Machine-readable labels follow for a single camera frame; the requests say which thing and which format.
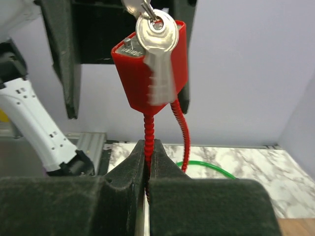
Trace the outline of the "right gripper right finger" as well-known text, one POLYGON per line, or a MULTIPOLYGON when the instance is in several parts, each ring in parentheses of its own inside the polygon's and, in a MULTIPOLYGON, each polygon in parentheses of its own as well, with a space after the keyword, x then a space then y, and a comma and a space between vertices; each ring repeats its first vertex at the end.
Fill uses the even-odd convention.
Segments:
POLYGON ((266 189, 251 179, 192 179, 155 140, 149 181, 153 236, 279 236, 266 189))

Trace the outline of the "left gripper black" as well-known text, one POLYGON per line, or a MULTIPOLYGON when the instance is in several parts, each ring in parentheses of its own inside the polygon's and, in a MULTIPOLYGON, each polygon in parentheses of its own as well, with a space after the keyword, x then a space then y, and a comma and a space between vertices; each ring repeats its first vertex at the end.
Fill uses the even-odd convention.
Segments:
MULTIPOLYGON (((171 0, 169 13, 186 23, 187 60, 196 0, 171 0)), ((63 87, 69 119, 77 119, 82 64, 113 64, 111 50, 135 31, 136 19, 120 0, 40 0, 42 17, 53 59, 53 69, 63 87)), ((189 77, 178 94, 181 110, 188 113, 189 77)))

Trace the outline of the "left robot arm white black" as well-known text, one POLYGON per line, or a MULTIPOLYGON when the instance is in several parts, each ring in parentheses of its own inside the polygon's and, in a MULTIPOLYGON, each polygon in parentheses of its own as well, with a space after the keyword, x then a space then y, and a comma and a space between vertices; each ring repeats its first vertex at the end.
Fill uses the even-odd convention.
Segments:
POLYGON ((92 155, 60 131, 28 80, 27 65, 8 32, 40 8, 53 68, 63 87, 67 115, 79 112, 81 66, 114 64, 131 108, 144 115, 146 165, 154 144, 154 116, 170 105, 184 138, 189 130, 188 56, 194 7, 179 0, 28 0, 21 10, 0 3, 0 108, 39 155, 50 176, 92 175, 92 155))

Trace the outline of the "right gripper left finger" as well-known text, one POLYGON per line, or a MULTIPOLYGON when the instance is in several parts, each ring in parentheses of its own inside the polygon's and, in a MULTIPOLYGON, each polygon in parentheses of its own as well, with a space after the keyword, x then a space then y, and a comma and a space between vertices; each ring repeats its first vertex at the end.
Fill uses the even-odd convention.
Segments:
POLYGON ((144 142, 103 176, 4 177, 3 236, 144 234, 144 142))

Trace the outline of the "small silver key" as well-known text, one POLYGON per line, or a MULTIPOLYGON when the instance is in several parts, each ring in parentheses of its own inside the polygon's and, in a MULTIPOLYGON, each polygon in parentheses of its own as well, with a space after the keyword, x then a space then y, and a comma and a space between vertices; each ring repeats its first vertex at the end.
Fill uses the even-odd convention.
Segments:
POLYGON ((175 20, 166 12, 154 9, 149 0, 123 0, 126 11, 137 21, 135 33, 145 49, 144 63, 152 71, 149 104, 153 106, 176 100, 171 54, 179 41, 175 20))

